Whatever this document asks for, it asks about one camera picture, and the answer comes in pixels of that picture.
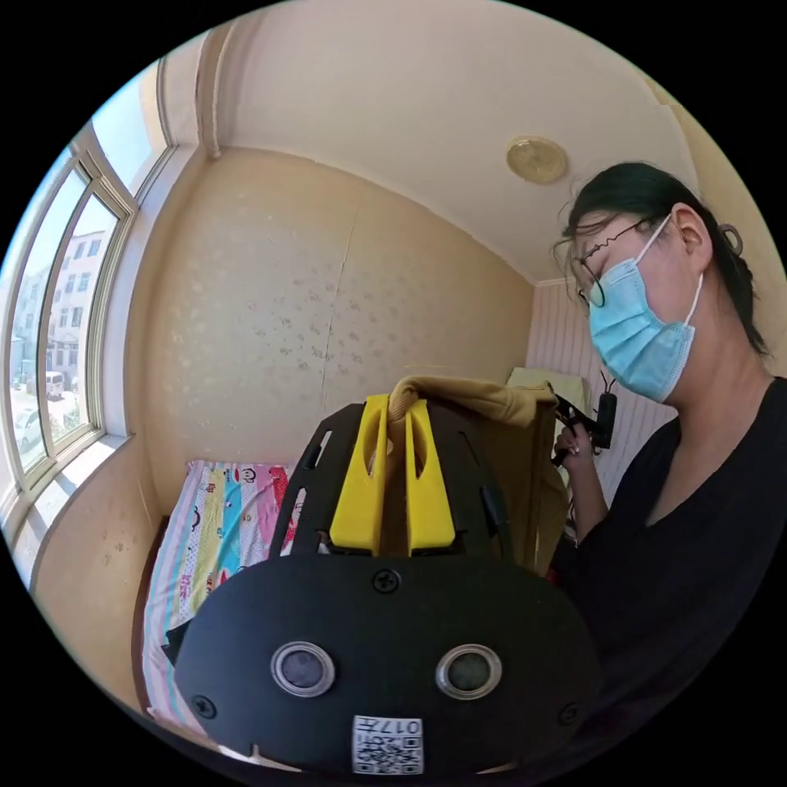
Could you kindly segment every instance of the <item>camera lens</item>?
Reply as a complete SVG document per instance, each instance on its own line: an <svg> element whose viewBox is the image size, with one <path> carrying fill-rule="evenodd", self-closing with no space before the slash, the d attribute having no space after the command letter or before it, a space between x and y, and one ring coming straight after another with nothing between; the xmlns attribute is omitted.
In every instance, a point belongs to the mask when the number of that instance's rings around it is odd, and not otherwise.
<svg viewBox="0 0 787 787"><path fill-rule="evenodd" d="M282 645L271 659L276 684L295 697L319 697L334 683L335 669L330 656L310 642Z"/></svg>
<svg viewBox="0 0 787 787"><path fill-rule="evenodd" d="M500 682L503 665L484 645L467 644L449 650L435 672L439 689L454 699L479 699Z"/></svg>

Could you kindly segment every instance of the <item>yellow 3d printed part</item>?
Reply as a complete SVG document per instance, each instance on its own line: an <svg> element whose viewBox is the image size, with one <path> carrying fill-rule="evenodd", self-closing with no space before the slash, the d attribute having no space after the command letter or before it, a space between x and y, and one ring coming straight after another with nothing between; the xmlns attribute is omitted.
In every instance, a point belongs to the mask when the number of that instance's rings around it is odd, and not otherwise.
<svg viewBox="0 0 787 787"><path fill-rule="evenodd" d="M388 396L368 397L330 526L335 546L368 551L375 557L380 551L383 519L387 424Z"/></svg>
<svg viewBox="0 0 787 787"><path fill-rule="evenodd" d="M420 549L447 548L456 532L426 400L414 402L405 417L408 554Z"/></svg>

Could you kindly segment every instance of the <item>screw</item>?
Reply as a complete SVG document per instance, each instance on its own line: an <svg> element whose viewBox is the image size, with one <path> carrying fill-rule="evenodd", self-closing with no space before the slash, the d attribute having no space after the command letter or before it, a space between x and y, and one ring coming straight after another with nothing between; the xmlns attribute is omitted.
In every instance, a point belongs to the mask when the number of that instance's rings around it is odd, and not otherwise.
<svg viewBox="0 0 787 787"><path fill-rule="evenodd" d="M569 727L576 721L579 712L580 706L577 703L568 703L560 713L557 714L557 723L562 727Z"/></svg>
<svg viewBox="0 0 787 787"><path fill-rule="evenodd" d="M378 593L392 593L399 586L399 575L384 568L372 577L371 585Z"/></svg>
<svg viewBox="0 0 787 787"><path fill-rule="evenodd" d="M198 694L191 701L194 710L203 719L212 719L216 715L216 706L207 698Z"/></svg>

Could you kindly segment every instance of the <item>window frame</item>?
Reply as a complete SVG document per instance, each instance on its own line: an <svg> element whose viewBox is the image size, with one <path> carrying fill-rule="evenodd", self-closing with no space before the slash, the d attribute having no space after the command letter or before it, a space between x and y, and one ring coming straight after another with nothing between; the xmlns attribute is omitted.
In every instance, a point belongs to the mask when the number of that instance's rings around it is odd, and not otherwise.
<svg viewBox="0 0 787 787"><path fill-rule="evenodd" d="M111 283L115 278L125 241L139 213L140 205L145 199L150 186L161 173L167 160L177 147L173 143L161 102L163 78L161 60L156 64L156 68L157 107L166 147L147 173L137 193L132 194L125 187L120 177L109 164L98 143L98 138L93 130L93 119L91 118L68 145L68 158L61 169L53 174L51 182L36 207L35 214L30 218L30 225L25 236L20 239L19 253L16 259L8 260L8 264L11 266L11 270L8 271L8 300L5 312L0 314L0 335L3 337L2 344L0 344L0 365L2 365L2 368L0 368L0 439L5 443L5 451L12 475L12 485L7 493L5 489L0 490L0 520L4 521L4 525L9 515L17 511L19 506L26 509L32 504L43 491L46 484L68 462L91 443L106 434L103 421L104 407L101 399L102 346L104 340L103 329L107 322ZM53 200L72 171L80 174L86 182L86 187L63 230L44 285L45 290L39 313L38 344L35 358L36 398L42 431L43 457L25 471L19 447L16 444L11 405L10 364L13 321L30 252ZM87 423L55 441L48 417L48 400L46 396L49 324L52 318L52 306L54 305L58 278L61 271L64 268L66 270L68 268L68 262L65 262L66 258L70 257L73 259L71 255L66 255L66 251L71 243L75 227L91 197L95 197L102 202L115 215L117 223L105 244L105 251L97 272L96 284L91 298L85 306L88 309L88 314L86 316L84 311L82 314L82 324L84 324L86 318L88 320L84 330L85 347L78 348L76 351L77 357L80 353L84 353L84 382L80 381L78 395L80 396L81 404L84 406L83 412L85 413ZM73 290L76 290L77 286L75 281ZM70 358L71 352L74 351L69 349L67 352Z"/></svg>

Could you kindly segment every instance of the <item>car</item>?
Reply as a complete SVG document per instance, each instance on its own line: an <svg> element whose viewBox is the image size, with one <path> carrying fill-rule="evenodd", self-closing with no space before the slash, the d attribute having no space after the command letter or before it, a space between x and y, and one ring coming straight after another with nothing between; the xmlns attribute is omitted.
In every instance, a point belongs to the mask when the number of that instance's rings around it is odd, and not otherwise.
<svg viewBox="0 0 787 787"><path fill-rule="evenodd" d="M59 371L47 372L47 399L63 398L63 375Z"/></svg>
<svg viewBox="0 0 787 787"><path fill-rule="evenodd" d="M28 452L31 446L41 440L38 410L26 408L17 413L14 418L14 437L21 453Z"/></svg>

